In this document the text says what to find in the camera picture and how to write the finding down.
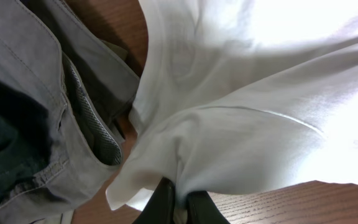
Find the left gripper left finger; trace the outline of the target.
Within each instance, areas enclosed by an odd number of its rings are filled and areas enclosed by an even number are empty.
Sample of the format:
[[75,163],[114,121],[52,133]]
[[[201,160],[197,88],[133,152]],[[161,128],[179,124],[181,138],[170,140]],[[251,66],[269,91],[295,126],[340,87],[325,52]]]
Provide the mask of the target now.
[[141,214],[132,224],[172,224],[175,209],[175,186],[162,178]]

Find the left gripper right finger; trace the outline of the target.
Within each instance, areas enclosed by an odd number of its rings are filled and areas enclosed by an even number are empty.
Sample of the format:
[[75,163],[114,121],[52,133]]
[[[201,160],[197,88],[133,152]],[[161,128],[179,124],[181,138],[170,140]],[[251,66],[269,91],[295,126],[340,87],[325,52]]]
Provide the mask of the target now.
[[229,224],[207,191],[188,194],[186,209],[188,212],[187,224]]

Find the white t-shirt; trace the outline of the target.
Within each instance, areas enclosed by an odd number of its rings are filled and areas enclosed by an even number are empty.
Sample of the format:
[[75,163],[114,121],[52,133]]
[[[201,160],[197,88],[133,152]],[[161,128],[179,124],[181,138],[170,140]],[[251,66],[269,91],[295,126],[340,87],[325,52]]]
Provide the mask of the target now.
[[358,185],[358,0],[141,1],[138,138],[106,190],[144,208],[162,177],[197,190]]

